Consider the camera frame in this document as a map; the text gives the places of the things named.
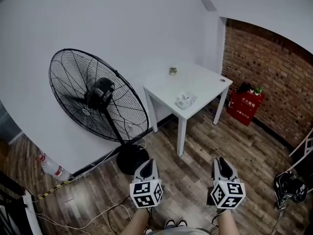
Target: white wall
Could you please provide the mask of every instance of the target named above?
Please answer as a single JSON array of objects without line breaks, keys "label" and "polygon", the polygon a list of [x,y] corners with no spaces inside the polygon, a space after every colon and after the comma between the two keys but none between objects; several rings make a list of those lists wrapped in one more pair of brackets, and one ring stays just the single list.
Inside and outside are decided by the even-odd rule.
[{"label": "white wall", "polygon": [[212,0],[220,17],[274,31],[313,53],[313,0]]},{"label": "white wall", "polygon": [[73,173],[118,143],[90,134],[61,109],[48,81],[53,54],[72,47],[99,56],[146,105],[142,84],[151,71],[204,64],[206,13],[201,0],[4,0],[0,99],[29,138]]},{"label": "white wall", "polygon": [[225,33],[226,33],[226,20],[227,18],[218,17],[217,19],[217,40],[216,40],[216,60],[215,60],[215,72],[222,74],[223,57],[225,47]]},{"label": "white wall", "polygon": [[[65,47],[99,56],[136,89],[150,72],[195,62],[220,72],[215,54],[232,18],[272,30],[313,53],[313,0],[4,0],[0,3],[0,99],[20,128],[70,172],[118,143],[75,124],[48,82],[53,54]],[[168,112],[160,108],[158,119]]]}]

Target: black fan grille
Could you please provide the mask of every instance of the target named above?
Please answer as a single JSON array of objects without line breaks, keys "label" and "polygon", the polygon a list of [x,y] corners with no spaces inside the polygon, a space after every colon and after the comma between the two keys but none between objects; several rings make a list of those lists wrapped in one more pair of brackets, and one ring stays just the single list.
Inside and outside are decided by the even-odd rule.
[{"label": "black fan grille", "polygon": [[50,85],[65,112],[86,130],[111,141],[121,141],[105,115],[83,103],[85,93],[102,77],[115,86],[107,111],[116,130],[123,142],[136,141],[148,130],[148,116],[134,89],[117,71],[100,58],[75,49],[63,49],[51,60]]}]

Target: yellow black tape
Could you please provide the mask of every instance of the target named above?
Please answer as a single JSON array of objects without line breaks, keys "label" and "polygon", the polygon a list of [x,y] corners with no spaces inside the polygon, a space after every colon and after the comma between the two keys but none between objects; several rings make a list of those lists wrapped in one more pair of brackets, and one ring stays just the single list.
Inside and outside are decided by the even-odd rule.
[{"label": "yellow black tape", "polygon": [[70,180],[65,180],[64,182],[62,182],[61,184],[57,185],[55,188],[51,189],[50,191],[46,192],[44,195],[42,195],[41,197],[38,198],[38,200],[42,200],[45,197],[47,197],[48,195],[50,195],[51,193],[55,192],[56,190],[62,188],[63,186],[69,184],[70,182],[72,182],[74,180],[70,179]]}]

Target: red box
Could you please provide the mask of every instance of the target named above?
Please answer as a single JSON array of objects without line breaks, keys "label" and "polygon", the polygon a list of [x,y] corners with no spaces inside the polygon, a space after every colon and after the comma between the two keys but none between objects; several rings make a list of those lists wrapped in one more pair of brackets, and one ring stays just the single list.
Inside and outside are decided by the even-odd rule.
[{"label": "red box", "polygon": [[227,113],[241,123],[249,125],[263,99],[264,94],[256,96],[250,92],[237,94],[233,91],[230,96]]}]

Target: red brick wall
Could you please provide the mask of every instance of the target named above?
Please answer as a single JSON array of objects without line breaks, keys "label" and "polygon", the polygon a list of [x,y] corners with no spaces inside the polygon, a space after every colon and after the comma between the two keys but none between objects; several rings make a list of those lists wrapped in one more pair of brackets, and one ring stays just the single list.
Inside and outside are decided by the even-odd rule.
[{"label": "red brick wall", "polygon": [[297,146],[313,121],[313,55],[294,42],[248,23],[227,20],[222,75],[232,89],[261,85],[256,118]]}]

